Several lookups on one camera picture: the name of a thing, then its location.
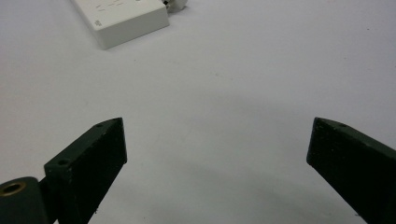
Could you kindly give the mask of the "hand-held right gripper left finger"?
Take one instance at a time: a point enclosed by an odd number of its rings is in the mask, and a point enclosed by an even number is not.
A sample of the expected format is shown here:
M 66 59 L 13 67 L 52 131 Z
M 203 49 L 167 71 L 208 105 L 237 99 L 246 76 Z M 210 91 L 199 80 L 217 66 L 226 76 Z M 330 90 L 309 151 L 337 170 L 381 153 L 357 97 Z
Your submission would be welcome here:
M 127 162 L 123 120 L 92 126 L 44 165 L 60 224 L 88 224 Z

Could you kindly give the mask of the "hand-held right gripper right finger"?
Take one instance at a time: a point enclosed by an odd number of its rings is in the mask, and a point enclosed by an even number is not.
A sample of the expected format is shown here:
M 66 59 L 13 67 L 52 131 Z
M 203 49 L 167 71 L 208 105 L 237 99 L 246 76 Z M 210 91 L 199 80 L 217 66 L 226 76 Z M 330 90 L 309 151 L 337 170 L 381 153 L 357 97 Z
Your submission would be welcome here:
M 306 161 L 368 224 L 396 224 L 396 150 L 316 118 Z

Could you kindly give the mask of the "white power strip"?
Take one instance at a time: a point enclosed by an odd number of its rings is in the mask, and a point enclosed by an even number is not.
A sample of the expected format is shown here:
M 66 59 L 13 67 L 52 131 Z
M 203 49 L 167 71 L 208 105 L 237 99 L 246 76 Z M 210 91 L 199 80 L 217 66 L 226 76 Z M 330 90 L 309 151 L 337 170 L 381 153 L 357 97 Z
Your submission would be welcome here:
M 169 25 L 161 0 L 70 0 L 102 49 Z

